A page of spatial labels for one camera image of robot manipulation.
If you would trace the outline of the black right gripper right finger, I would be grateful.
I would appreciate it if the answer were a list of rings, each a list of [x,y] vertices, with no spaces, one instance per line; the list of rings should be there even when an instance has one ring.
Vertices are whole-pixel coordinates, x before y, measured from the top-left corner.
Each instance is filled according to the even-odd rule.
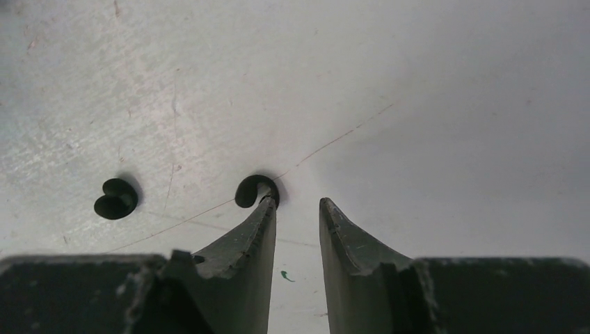
[[[329,198],[319,237],[332,333],[588,333],[589,266],[568,257],[417,257]]]

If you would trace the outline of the black earbud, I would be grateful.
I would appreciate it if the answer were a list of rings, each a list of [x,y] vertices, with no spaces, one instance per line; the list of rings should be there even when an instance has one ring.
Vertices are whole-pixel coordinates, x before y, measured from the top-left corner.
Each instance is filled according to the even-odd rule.
[[[138,193],[127,181],[112,178],[102,185],[103,195],[94,204],[95,213],[108,220],[129,216],[138,205]]]
[[[272,198],[275,206],[280,205],[280,192],[276,183],[266,175],[250,175],[238,185],[234,201],[241,208],[252,207],[256,202]]]

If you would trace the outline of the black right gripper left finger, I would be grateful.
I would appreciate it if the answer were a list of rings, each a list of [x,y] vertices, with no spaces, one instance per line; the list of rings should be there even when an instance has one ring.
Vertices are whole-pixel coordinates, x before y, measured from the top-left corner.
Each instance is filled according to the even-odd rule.
[[[265,333],[276,204],[196,253],[1,261],[2,333]]]

